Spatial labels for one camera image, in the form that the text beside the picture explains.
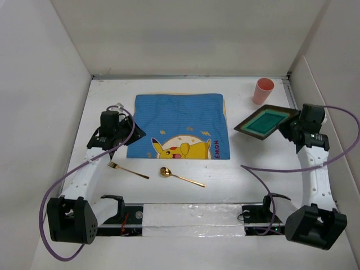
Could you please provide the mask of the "blue yellow printed cloth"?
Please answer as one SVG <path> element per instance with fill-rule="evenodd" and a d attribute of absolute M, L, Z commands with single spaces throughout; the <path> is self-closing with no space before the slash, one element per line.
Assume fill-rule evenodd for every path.
<path fill-rule="evenodd" d="M 128 147 L 128 158 L 230 159 L 221 94 L 141 94 L 134 119 L 146 136 Z"/>

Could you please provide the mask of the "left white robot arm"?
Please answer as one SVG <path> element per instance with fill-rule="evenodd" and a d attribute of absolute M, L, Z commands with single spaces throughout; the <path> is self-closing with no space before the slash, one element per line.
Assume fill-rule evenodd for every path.
<path fill-rule="evenodd" d="M 100 225 L 108 220 L 119 223 L 125 218 L 122 196 L 103 195 L 93 202 L 92 195 L 117 149 L 145 135 L 127 110 L 110 106 L 101 113 L 100 126 L 87 143 L 84 165 L 75 171 L 75 177 L 61 195 L 47 203 L 52 241 L 91 244 Z"/>

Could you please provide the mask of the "pink plastic cup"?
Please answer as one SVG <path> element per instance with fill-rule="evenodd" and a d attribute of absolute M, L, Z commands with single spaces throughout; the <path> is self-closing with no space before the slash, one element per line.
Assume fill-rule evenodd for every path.
<path fill-rule="evenodd" d="M 274 82 L 268 78 L 260 78 L 255 86 L 254 95 L 252 98 L 253 103 L 261 105 L 265 102 L 275 87 Z"/>

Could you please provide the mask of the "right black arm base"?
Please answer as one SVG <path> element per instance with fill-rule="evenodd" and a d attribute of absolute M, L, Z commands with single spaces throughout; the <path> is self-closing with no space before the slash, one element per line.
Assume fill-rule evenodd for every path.
<path fill-rule="evenodd" d="M 243 204 L 237 219 L 244 224 L 245 236 L 284 235 L 285 226 L 277 216 L 271 223 L 272 215 L 271 198 L 266 195 L 262 202 Z"/>

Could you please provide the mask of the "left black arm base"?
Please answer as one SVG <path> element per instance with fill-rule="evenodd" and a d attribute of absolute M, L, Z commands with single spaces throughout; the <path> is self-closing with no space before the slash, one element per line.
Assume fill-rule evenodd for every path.
<path fill-rule="evenodd" d="M 96 236 L 142 236 L 143 204 L 125 204 L 123 217 L 112 217 L 98 229 L 91 229 Z"/>

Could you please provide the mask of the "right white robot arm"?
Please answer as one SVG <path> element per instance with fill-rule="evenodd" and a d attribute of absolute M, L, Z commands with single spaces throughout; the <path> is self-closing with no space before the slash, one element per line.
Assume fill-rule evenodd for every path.
<path fill-rule="evenodd" d="M 301 110 L 264 105 L 262 110 L 280 115 L 273 129 L 296 146 L 301 165 L 303 198 L 296 208 L 283 195 L 273 195 L 272 202 L 260 207 L 268 222 L 278 218 L 285 225 L 287 240 L 322 250 L 329 250 L 347 226 L 347 217 L 337 211 L 332 198 L 329 172 L 329 139 L 320 132 L 325 119 L 321 106 L 304 104 Z"/>

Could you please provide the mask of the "green square plate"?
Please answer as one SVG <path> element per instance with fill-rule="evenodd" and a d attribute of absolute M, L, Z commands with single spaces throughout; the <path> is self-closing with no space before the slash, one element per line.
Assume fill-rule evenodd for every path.
<path fill-rule="evenodd" d="M 259 140 L 265 140 L 278 129 L 281 123 L 297 116 L 299 113 L 300 111 L 296 109 L 263 105 L 235 126 L 234 130 Z"/>

